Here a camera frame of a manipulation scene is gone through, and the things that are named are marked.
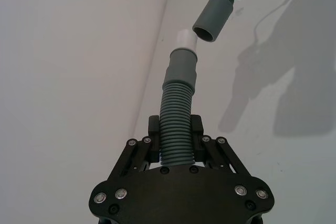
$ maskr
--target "silver screw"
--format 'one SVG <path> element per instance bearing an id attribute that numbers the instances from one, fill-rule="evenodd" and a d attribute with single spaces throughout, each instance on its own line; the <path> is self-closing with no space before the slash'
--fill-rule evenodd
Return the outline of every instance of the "silver screw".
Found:
<path id="1" fill-rule="evenodd" d="M 105 193 L 98 193 L 93 199 L 94 203 L 97 203 L 97 204 L 103 203 L 105 200 L 106 200 Z"/>
<path id="2" fill-rule="evenodd" d="M 126 191 L 126 189 L 123 189 L 123 188 L 121 188 L 121 189 L 119 189 L 115 192 L 115 197 L 117 199 L 123 199 L 124 197 L 126 197 L 126 195 L 127 195 L 127 191 Z"/>
<path id="3" fill-rule="evenodd" d="M 256 193 L 257 193 L 257 196 L 260 199 L 267 199 L 268 198 L 268 194 L 264 190 L 257 190 Z"/>
<path id="4" fill-rule="evenodd" d="M 217 141 L 218 141 L 220 144 L 224 144 L 224 143 L 225 143 L 225 139 L 224 139 L 224 138 L 219 138 Z"/>
<path id="5" fill-rule="evenodd" d="M 202 140 L 203 140 L 203 142 L 209 142 L 210 138 L 208 136 L 203 136 Z"/>
<path id="6" fill-rule="evenodd" d="M 247 190 L 244 186 L 236 186 L 235 191 L 236 191 L 236 194 L 240 196 L 245 196 L 247 194 Z"/>
<path id="7" fill-rule="evenodd" d="M 135 141 L 135 140 L 129 140 L 129 141 L 128 141 L 128 145 L 131 145 L 131 146 L 132 146 L 132 145 L 135 145 L 135 144 L 136 144 L 136 141 Z"/>

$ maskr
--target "robotic arm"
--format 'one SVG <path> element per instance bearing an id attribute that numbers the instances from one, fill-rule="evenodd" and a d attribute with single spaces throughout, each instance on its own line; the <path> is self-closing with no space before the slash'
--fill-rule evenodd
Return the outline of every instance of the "robotic arm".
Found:
<path id="1" fill-rule="evenodd" d="M 195 33 L 214 41 L 232 12 L 230 3 L 210 0 Z M 92 191 L 89 208 L 99 224 L 262 224 L 261 215 L 272 209 L 267 184 L 250 175 L 227 139 L 204 135 L 201 117 L 191 115 L 195 33 L 178 34 L 160 116 L 149 117 L 148 136 L 128 140 L 108 179 Z M 149 169 L 160 156 L 162 166 Z"/>

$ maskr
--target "hose connector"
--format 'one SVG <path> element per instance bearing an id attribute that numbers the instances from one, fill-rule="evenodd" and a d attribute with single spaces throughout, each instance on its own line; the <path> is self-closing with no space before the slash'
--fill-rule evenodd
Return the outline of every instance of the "hose connector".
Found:
<path id="1" fill-rule="evenodd" d="M 230 0 L 209 0 L 193 26 L 197 36 L 207 42 L 214 42 L 233 11 Z"/>

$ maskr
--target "white wall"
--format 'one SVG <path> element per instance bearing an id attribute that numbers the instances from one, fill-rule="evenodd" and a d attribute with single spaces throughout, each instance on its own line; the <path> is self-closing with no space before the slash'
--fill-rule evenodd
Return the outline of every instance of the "white wall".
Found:
<path id="1" fill-rule="evenodd" d="M 160 110 L 177 31 L 208 0 L 168 0 L 137 137 Z M 269 184 L 265 223 L 333 223 L 336 209 L 336 5 L 334 0 L 241 0 L 215 43 L 198 43 L 193 113 L 228 138 L 250 172 Z"/>
<path id="2" fill-rule="evenodd" d="M 0 223 L 96 223 L 166 0 L 0 0 Z"/>

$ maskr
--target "tube opening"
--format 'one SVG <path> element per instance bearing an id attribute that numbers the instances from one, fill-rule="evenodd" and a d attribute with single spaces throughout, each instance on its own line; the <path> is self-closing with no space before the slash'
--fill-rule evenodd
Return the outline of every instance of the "tube opening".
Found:
<path id="1" fill-rule="evenodd" d="M 207 30 L 200 27 L 194 27 L 193 30 L 200 39 L 205 40 L 207 42 L 214 41 L 214 37 Z"/>

